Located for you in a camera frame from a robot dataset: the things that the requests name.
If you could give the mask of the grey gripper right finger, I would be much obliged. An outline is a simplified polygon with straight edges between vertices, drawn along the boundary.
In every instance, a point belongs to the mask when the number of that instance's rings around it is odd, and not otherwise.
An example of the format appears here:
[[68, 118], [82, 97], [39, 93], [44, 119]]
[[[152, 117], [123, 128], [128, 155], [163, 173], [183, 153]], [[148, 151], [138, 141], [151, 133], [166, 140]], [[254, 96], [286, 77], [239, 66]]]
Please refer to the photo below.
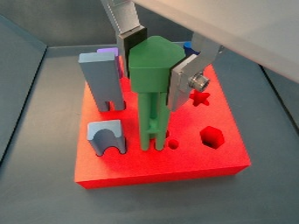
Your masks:
[[171, 69], [171, 82], [167, 107], [175, 111], [190, 99], [195, 89], [203, 92], [210, 85], [210, 79], [203, 75], [206, 67], [220, 54], [222, 45], [198, 32], [192, 34], [191, 49], [199, 54], [184, 58]]

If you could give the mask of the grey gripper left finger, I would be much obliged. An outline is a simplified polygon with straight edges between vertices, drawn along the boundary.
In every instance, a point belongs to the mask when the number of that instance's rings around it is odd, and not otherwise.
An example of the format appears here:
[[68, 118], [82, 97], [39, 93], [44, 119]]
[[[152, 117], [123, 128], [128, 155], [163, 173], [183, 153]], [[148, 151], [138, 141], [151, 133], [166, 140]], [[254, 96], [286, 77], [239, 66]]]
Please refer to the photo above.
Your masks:
[[147, 39], [147, 28], [140, 25], [132, 0], [100, 0], [100, 2], [116, 32], [116, 45], [123, 60], [124, 76], [130, 77], [130, 50]]

